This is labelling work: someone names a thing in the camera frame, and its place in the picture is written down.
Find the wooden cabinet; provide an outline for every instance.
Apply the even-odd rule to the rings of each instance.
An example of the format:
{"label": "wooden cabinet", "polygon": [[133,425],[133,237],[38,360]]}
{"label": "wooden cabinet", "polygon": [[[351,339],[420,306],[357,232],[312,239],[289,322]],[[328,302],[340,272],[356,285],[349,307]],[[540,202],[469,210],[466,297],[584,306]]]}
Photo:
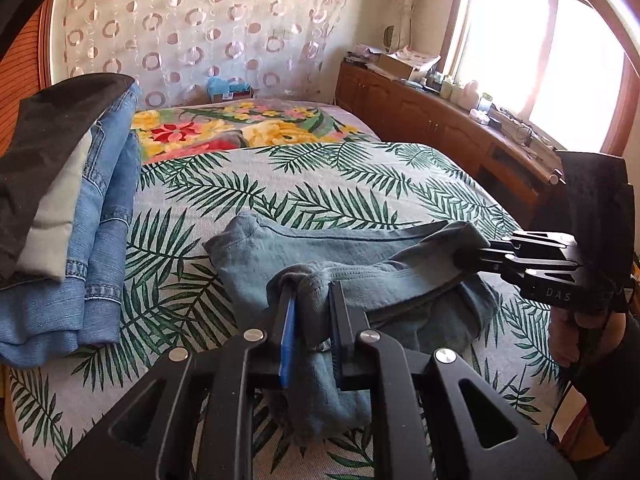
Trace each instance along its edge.
{"label": "wooden cabinet", "polygon": [[552,171],[529,158],[521,146],[475,123],[468,112],[439,96],[343,63],[335,101],[381,140],[427,144],[447,155],[524,228],[556,187],[549,184]]}

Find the silver screw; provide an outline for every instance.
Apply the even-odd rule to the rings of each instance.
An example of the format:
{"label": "silver screw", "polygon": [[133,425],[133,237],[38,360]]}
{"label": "silver screw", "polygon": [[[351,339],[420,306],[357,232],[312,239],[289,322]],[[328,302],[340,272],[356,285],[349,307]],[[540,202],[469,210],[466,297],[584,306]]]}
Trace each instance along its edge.
{"label": "silver screw", "polygon": [[260,341],[260,339],[264,338],[264,332],[259,328],[250,328],[249,330],[244,332],[244,338],[247,341],[255,343],[256,341]]}
{"label": "silver screw", "polygon": [[181,346],[178,346],[169,352],[169,359],[174,363],[184,361],[187,357],[189,357],[189,351]]}
{"label": "silver screw", "polygon": [[443,364],[448,365],[456,360],[456,353],[450,348],[440,348],[436,350],[436,359]]}
{"label": "silver screw", "polygon": [[380,341],[380,334],[372,329],[363,330],[358,336],[363,343],[377,343]]}

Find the cabinet door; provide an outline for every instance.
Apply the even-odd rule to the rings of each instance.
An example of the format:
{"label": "cabinet door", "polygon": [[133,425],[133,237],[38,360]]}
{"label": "cabinet door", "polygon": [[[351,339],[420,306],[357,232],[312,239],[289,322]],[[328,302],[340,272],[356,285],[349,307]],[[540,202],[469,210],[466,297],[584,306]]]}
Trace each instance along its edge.
{"label": "cabinet door", "polygon": [[393,101],[390,82],[380,76],[373,75],[362,86],[362,105],[356,115],[382,140],[393,140],[389,131]]}
{"label": "cabinet door", "polygon": [[431,144],[434,113],[426,106],[424,99],[401,98],[389,125],[390,139],[399,142],[419,142]]}
{"label": "cabinet door", "polygon": [[480,163],[489,149],[486,134],[477,136],[471,128],[461,129],[453,124],[434,126],[433,147],[447,155],[469,175],[478,175]]}
{"label": "cabinet door", "polygon": [[335,101],[340,108],[353,114],[356,114],[354,110],[357,108],[356,103],[362,86],[361,73],[363,72],[363,70],[346,63],[340,66],[338,85],[335,88]]}

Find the window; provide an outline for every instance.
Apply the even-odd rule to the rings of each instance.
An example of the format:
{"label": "window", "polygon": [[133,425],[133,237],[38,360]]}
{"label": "window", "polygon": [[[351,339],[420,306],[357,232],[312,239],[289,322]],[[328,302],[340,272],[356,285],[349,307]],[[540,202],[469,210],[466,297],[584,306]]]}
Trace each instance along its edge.
{"label": "window", "polygon": [[569,150],[597,152],[613,117],[625,54],[584,0],[468,0],[448,60],[497,105]]}

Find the floral blanket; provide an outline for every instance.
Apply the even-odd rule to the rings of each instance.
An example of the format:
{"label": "floral blanket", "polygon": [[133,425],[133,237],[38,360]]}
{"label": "floral blanket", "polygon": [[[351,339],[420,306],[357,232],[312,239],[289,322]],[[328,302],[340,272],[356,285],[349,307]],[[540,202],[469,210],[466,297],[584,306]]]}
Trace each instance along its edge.
{"label": "floral blanket", "polygon": [[132,128],[138,132],[144,164],[236,148],[380,140],[337,106],[259,99],[147,110],[135,115]]}
{"label": "floral blanket", "polygon": [[[461,219],[499,239],[517,228],[463,170],[420,144],[284,144],[143,166],[129,231],[121,342],[9,373],[10,414],[44,479],[162,352],[216,348],[237,332],[234,306],[202,243],[245,209],[303,229],[398,229]],[[558,402],[558,369],[546,342],[549,307],[523,300],[499,276],[483,277],[500,293],[500,309],[463,357],[542,430]],[[261,397],[253,454],[254,478],[373,478],[370,428],[299,448]]]}

